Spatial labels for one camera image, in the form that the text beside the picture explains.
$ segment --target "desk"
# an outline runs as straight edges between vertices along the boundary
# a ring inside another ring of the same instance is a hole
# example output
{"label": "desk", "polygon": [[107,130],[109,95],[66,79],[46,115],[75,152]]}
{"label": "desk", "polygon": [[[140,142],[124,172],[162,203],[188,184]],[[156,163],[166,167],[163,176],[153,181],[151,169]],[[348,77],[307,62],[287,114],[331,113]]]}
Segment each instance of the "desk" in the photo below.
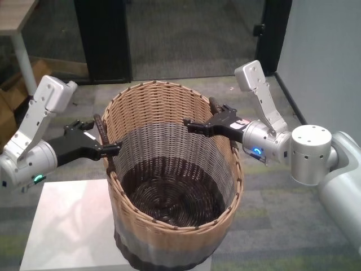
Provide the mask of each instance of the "desk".
{"label": "desk", "polygon": [[37,85],[21,30],[38,0],[0,0],[0,36],[10,36],[29,95]]}
{"label": "desk", "polygon": [[134,271],[113,233],[107,180],[45,183],[20,271]]}

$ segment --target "black door frame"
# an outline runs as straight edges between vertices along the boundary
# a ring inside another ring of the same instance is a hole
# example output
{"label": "black door frame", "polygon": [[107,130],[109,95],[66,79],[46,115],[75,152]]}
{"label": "black door frame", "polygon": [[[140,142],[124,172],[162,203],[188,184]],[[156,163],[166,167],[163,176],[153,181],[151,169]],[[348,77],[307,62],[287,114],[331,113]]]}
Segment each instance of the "black door frame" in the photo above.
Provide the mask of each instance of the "black door frame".
{"label": "black door frame", "polygon": [[[74,0],[89,80],[80,84],[131,82],[131,61],[123,0]],[[277,70],[292,0],[265,0],[255,59],[266,76]]]}
{"label": "black door frame", "polygon": [[255,59],[261,62],[266,76],[277,71],[291,5],[292,0],[265,0],[261,25],[255,26]]}
{"label": "black door frame", "polygon": [[131,82],[131,62],[123,0],[74,0],[89,80],[80,84]]}

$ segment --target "wicker basket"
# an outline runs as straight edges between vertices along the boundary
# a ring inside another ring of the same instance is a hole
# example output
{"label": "wicker basket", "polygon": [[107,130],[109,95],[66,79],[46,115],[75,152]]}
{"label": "wicker basket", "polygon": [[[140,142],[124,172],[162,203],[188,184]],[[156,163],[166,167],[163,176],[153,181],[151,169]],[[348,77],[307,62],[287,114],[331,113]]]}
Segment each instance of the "wicker basket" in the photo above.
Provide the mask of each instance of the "wicker basket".
{"label": "wicker basket", "polygon": [[110,143],[104,159],[115,240],[138,270],[188,270],[228,232],[243,190],[236,148],[225,137],[188,133],[183,118],[204,122],[209,100],[159,81],[119,93],[103,115]]}

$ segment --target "gray carpet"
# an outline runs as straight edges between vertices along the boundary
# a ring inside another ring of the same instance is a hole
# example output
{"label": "gray carpet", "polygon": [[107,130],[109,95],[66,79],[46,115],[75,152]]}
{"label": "gray carpet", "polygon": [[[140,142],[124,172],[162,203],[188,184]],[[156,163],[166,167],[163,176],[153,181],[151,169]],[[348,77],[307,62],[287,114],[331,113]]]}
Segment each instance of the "gray carpet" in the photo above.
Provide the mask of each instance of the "gray carpet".
{"label": "gray carpet", "polygon": [[[233,75],[254,59],[252,30],[264,1],[132,0],[126,8],[133,80]],[[30,56],[86,62],[73,0],[40,0],[23,37]],[[4,48],[12,50],[8,37],[0,37],[0,59]]]}
{"label": "gray carpet", "polygon": [[[256,119],[254,110],[234,77],[173,80],[206,96],[214,96]],[[273,77],[268,78],[280,113],[292,130],[300,125]],[[80,86],[66,113],[55,118],[45,139],[62,134],[76,118],[102,113],[124,85]],[[90,133],[98,135],[95,129]],[[321,206],[317,192],[289,179],[289,168],[268,167],[241,154],[245,190],[230,232],[212,257],[213,271],[231,270],[361,270],[361,257]],[[47,181],[105,178],[103,163],[79,159],[49,174]],[[0,270],[19,269],[42,184],[27,193],[0,196]]]}
{"label": "gray carpet", "polygon": [[264,0],[132,0],[127,23],[133,78],[233,75],[254,59]]}

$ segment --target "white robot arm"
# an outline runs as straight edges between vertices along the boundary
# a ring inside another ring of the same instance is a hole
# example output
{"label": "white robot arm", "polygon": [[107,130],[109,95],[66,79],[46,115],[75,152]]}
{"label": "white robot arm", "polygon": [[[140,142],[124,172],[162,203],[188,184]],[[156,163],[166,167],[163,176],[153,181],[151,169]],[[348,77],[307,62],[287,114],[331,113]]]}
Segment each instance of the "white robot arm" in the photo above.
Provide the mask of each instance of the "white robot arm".
{"label": "white robot arm", "polygon": [[0,191],[28,187],[46,178],[46,173],[77,158],[99,160],[117,155],[121,143],[102,146],[93,136],[84,132],[94,122],[76,120],[64,127],[64,135],[45,142],[43,137],[51,118],[62,113],[77,84],[67,84],[51,76],[44,76],[19,130],[0,154]]}
{"label": "white robot arm", "polygon": [[249,93],[259,120],[244,120],[224,105],[206,124],[185,119],[188,131],[240,142],[246,154],[266,165],[269,160],[290,164],[295,181],[317,186],[324,208],[361,254],[361,148],[346,133],[331,134],[317,125],[289,132],[259,61],[237,68],[235,76],[241,91]]}

